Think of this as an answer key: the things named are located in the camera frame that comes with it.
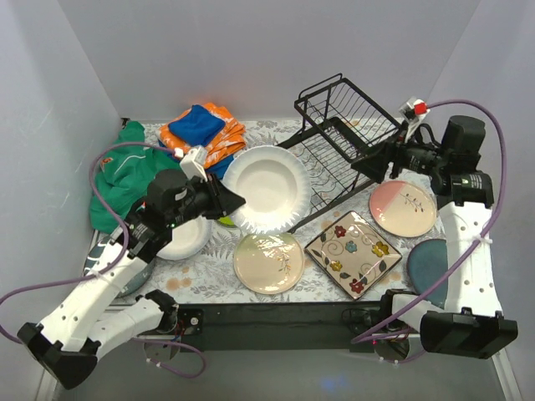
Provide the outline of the lime green small plate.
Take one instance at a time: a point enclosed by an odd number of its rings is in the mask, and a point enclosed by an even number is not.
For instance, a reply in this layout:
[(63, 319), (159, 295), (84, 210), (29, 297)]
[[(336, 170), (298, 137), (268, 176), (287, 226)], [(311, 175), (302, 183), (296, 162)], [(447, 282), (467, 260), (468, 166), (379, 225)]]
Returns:
[(236, 225), (229, 216), (223, 216), (217, 220), (217, 222), (226, 227), (235, 227)]

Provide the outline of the white scalloped plate front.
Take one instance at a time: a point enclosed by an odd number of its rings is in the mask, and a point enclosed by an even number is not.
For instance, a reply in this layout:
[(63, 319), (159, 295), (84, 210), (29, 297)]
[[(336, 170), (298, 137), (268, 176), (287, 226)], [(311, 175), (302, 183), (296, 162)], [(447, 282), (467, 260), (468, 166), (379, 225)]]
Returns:
[(248, 234), (289, 231), (309, 212), (312, 185), (307, 169), (282, 147), (261, 145), (243, 151), (222, 183), (245, 199), (230, 218)]

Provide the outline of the cream and green round plate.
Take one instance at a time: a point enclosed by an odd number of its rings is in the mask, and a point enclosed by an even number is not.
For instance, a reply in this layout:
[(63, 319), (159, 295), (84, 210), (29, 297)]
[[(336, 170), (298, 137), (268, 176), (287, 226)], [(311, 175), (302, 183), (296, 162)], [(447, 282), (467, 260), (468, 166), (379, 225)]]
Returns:
[(295, 237), (246, 235), (234, 251), (234, 272), (248, 289), (274, 295), (294, 287), (304, 273), (304, 252)]

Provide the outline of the square floral plate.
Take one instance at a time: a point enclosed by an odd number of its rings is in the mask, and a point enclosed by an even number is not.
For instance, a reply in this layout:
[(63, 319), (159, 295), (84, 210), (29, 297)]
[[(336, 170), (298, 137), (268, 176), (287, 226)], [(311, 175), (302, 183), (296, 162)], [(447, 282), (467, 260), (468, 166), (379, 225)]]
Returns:
[(402, 260), (401, 253), (355, 211), (323, 230), (305, 251), (355, 301)]

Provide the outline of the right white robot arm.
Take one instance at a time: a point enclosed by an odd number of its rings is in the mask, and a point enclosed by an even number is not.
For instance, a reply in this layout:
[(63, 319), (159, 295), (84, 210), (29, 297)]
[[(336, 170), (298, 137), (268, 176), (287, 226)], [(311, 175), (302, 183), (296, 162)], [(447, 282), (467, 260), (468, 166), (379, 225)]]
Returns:
[(503, 316), (493, 286), (489, 231), (502, 206), (492, 180), (479, 171), (483, 121), (463, 115), (449, 118), (439, 145), (413, 140), (406, 132), (373, 145), (352, 168), (377, 183), (403, 170), (427, 175), (436, 195), (446, 234), (448, 269), (420, 295), (389, 290), (381, 298), (379, 323), (352, 339), (377, 338), (383, 328), (416, 330), (428, 353), (488, 359), (513, 342), (517, 322)]

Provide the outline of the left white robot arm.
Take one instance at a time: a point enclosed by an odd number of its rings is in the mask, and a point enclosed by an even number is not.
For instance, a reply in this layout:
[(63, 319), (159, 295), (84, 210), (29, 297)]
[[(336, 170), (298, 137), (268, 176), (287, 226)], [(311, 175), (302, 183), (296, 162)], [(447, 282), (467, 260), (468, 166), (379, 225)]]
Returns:
[(93, 267), (73, 291), (40, 322), (26, 322), (17, 337), (66, 389), (79, 386), (111, 350), (144, 332), (172, 332), (179, 305), (160, 290), (103, 319), (105, 309), (126, 284), (171, 242), (178, 226), (199, 216), (217, 220), (246, 203), (214, 175), (192, 178), (163, 170), (145, 196), (130, 208)]

